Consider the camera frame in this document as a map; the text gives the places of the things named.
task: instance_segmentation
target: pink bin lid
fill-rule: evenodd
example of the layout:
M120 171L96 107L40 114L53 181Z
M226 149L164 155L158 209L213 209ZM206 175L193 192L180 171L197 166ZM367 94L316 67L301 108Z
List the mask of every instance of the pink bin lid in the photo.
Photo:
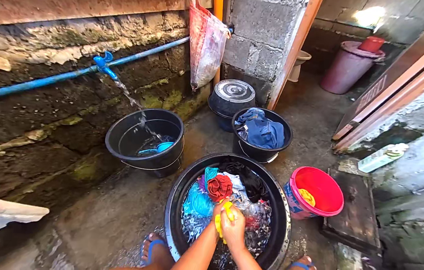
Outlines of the pink bin lid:
M358 41L344 41L340 44L340 47L350 53L356 54L358 56L368 57L368 58L381 58L385 57L385 52L378 50L377 53L368 52L366 50L361 50L358 47L362 42Z

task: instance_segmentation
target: teal cloth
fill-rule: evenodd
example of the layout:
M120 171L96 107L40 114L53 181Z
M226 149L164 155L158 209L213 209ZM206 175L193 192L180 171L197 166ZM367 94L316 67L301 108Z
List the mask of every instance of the teal cloth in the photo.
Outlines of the teal cloth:
M210 168L207 167L205 168L205 190L208 190L207 188L209 187L209 180L212 178L215 178L215 176L217 176L217 174L219 173L219 168Z
M195 182L188 191L184 202L184 216L194 215L199 217L211 217L215 204L207 193L203 193Z

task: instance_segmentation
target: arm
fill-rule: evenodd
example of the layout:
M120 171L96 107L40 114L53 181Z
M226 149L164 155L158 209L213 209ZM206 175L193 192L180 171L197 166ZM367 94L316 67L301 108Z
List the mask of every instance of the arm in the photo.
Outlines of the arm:
M185 251L180 259L172 267L173 270L178 269L197 269L205 270L209 267L212 260L215 247L219 241L219 233L215 229L215 215L220 214L222 205L229 200L222 201L217 204L213 210L212 221L205 227L197 240Z
M261 270L257 261L252 257L250 252L245 247L245 218L242 213L234 206L230 208L235 216L234 221L227 218L227 213L222 210L221 226L223 237L227 241L232 258L235 261L239 270Z

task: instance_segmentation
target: blue water faucet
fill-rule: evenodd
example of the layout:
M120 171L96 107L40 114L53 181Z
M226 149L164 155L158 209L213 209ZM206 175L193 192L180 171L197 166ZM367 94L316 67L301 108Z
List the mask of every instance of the blue water faucet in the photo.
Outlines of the blue water faucet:
M95 63L97 63L100 72L108 74L112 78L112 80L118 81L119 77L117 76L117 74L115 74L107 65L107 62L112 61L112 59L113 55L111 52L108 51L105 52L105 58L102 58L101 56L96 56L93 58Z

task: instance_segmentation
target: black cloth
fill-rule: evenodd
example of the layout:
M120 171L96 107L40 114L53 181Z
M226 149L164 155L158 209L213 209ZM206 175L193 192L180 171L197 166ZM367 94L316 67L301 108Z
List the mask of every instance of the black cloth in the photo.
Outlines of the black cloth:
M257 203L267 193L262 179L239 162L223 162L219 165L219 170L220 172L238 175L245 187L248 199L253 203Z

